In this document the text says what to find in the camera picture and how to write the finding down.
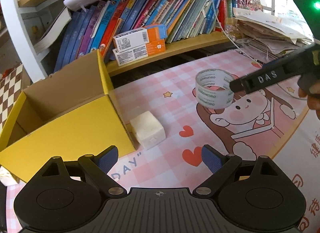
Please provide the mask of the person's hand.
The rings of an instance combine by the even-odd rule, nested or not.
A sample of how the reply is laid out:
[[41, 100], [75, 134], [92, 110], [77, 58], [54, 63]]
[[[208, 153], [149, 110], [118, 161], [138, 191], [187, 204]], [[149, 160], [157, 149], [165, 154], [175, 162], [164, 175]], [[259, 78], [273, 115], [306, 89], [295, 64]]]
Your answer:
[[301, 88], [298, 90], [298, 96], [300, 98], [307, 97], [307, 105], [310, 110], [315, 111], [317, 118], [320, 119], [320, 100], [313, 96], [307, 95], [307, 93]]

